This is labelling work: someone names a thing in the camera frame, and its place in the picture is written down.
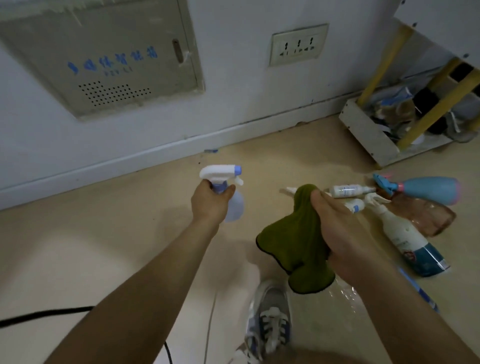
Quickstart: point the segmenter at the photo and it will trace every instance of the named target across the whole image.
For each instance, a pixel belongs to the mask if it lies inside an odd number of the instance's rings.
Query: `sneaker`
[[[285,287],[273,280],[260,283],[249,308],[245,342],[236,351],[257,364],[290,342],[290,308]]]

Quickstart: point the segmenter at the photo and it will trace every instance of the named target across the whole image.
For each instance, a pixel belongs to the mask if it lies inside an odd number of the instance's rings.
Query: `power cord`
[[[85,306],[85,307],[75,307],[75,308],[60,308],[60,309],[56,309],[56,310],[45,310],[45,311],[32,312],[30,314],[0,320],[0,328],[7,328],[8,326],[21,324],[22,322],[36,320],[38,318],[43,318],[43,317],[77,314],[77,313],[80,313],[80,312],[89,312],[89,311],[93,310],[94,307],[95,306]],[[172,356],[170,354],[170,349],[168,348],[168,345],[167,345],[166,341],[165,341],[164,346],[165,346],[165,350],[167,351],[168,362],[170,364],[173,364]]]

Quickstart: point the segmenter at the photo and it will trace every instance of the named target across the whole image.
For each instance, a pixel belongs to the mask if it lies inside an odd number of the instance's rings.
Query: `baseboard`
[[[191,156],[201,153],[205,149],[210,149],[212,146],[227,146],[295,126],[301,121],[313,121],[336,114],[342,110],[346,100],[354,97],[355,94],[357,93],[334,97],[214,133],[195,136],[126,157],[8,187],[0,190],[0,209],[24,204],[161,163],[170,162],[171,160]]]

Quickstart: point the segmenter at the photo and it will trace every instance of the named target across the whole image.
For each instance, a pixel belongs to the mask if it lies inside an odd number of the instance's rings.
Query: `left hand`
[[[210,181],[201,181],[192,196],[193,221],[202,221],[212,226],[220,225],[227,215],[228,202],[234,193],[234,184],[221,194],[216,194]]]

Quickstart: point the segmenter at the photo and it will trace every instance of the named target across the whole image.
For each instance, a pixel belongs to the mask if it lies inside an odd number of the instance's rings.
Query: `pink spray bottle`
[[[418,177],[404,182],[390,182],[386,177],[374,174],[377,185],[387,191],[438,202],[442,205],[454,205],[460,199],[460,182],[452,177]]]

